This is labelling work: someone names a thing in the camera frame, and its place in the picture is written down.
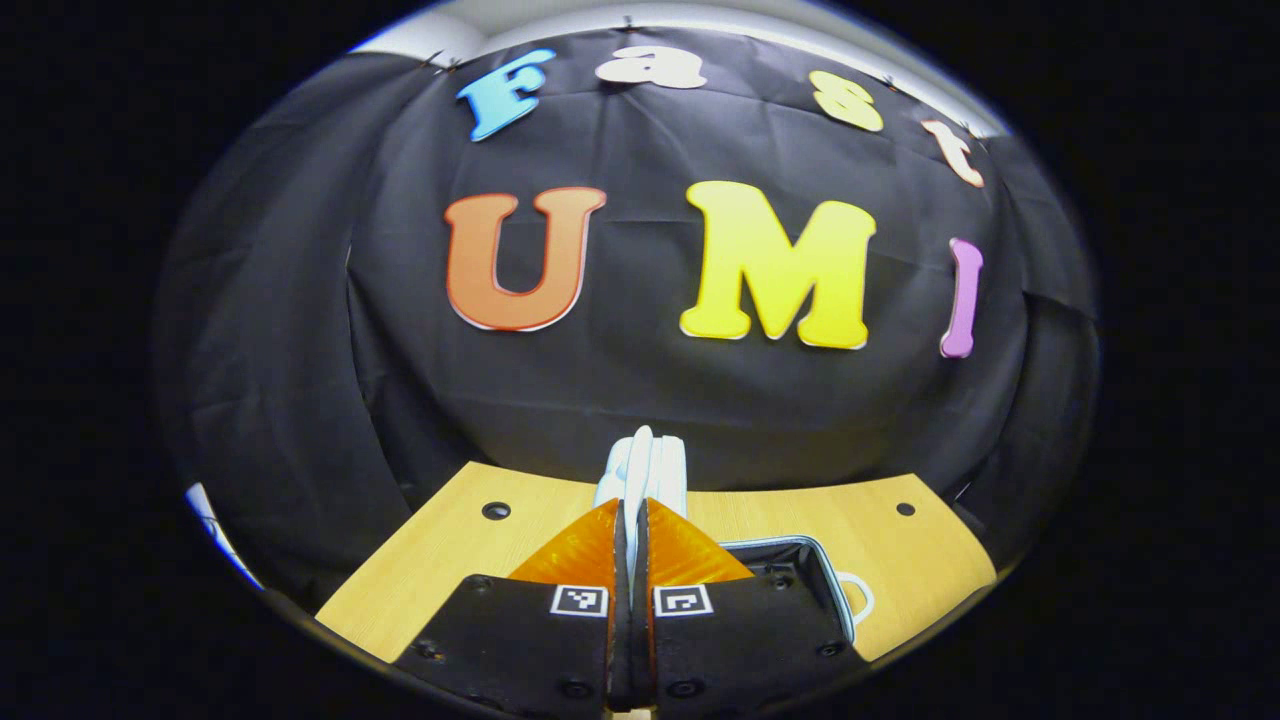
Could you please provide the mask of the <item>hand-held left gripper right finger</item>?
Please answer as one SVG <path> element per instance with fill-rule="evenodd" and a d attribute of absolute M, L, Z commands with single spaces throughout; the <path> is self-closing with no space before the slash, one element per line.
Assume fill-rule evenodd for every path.
<path fill-rule="evenodd" d="M 870 671 L 812 537 L 721 543 L 648 498 L 637 542 L 637 688 L 657 715 L 765 716 Z"/>

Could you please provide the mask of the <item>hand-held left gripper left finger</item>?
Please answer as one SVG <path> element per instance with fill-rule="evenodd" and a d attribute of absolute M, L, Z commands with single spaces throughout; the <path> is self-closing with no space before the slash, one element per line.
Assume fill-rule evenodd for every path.
<path fill-rule="evenodd" d="M 623 514 L 608 500 L 509 575 L 467 575 L 396 667 L 509 716 L 604 715 L 627 689 Z"/>

